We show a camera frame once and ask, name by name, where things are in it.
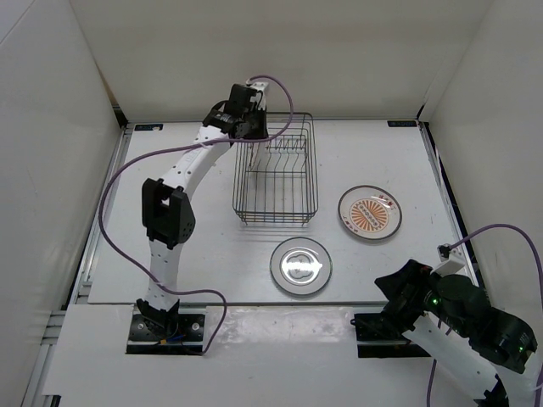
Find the left blue corner label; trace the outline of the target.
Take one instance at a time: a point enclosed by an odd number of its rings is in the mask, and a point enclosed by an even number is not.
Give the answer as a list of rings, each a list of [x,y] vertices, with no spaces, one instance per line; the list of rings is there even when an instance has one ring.
[[[134,126],[134,131],[162,131],[163,124],[137,124]]]

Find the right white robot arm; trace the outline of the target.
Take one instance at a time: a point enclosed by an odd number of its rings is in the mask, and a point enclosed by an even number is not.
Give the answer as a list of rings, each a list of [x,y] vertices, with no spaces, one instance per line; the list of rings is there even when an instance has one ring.
[[[534,331],[493,307],[484,290],[460,274],[463,266],[448,259],[431,268],[410,259],[376,279],[388,300],[381,312],[382,331],[424,349],[474,401],[530,406],[541,368]],[[502,402],[496,398],[500,394]]]

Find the blue corner label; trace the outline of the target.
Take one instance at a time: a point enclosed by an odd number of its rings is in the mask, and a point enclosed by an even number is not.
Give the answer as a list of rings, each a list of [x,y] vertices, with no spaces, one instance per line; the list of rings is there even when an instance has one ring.
[[[163,124],[137,124],[134,126],[134,131],[162,131]]]
[[[417,122],[415,120],[388,120],[387,125],[391,128],[417,127]]]

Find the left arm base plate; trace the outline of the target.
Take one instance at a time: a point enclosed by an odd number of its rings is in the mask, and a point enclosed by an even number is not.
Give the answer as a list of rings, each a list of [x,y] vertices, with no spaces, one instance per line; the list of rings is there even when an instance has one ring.
[[[167,328],[135,313],[126,340],[126,354],[198,356],[203,352],[204,327],[203,313],[181,312]]]

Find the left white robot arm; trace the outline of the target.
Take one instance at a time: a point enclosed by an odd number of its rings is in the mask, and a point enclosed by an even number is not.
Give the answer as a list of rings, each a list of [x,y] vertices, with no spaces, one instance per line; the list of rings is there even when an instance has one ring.
[[[183,244],[191,237],[195,215],[191,200],[199,183],[232,146],[234,140],[268,137],[266,93],[268,83],[256,81],[232,86],[229,99],[214,106],[199,128],[196,148],[157,180],[142,188],[143,226],[149,240],[153,277],[137,308],[148,329],[159,339],[174,337],[178,330],[179,298],[176,289]]]

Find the right blue corner label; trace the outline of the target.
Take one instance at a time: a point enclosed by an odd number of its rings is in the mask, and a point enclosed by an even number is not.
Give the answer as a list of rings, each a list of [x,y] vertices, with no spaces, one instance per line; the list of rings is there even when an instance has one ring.
[[[388,120],[387,125],[391,128],[417,127],[417,122],[415,120]]]

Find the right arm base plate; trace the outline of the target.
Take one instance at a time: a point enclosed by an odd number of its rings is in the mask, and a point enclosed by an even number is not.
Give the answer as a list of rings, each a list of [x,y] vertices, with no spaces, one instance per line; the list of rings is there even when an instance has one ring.
[[[387,328],[379,313],[358,313],[350,320],[355,328],[359,359],[429,358],[428,352]]]

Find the white plate grey swirl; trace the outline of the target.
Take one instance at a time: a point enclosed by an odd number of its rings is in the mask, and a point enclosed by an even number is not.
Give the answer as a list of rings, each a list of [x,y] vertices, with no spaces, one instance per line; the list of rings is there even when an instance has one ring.
[[[318,241],[291,237],[275,247],[269,270],[279,289],[293,297],[309,298],[329,283],[333,262],[329,252]]]

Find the orange sunburst plate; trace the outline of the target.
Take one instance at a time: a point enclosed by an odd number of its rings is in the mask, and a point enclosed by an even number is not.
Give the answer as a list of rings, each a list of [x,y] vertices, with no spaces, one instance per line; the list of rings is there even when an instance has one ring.
[[[369,242],[393,237],[400,229],[403,213],[397,199],[381,187],[355,186],[338,202],[339,220],[352,235]]]

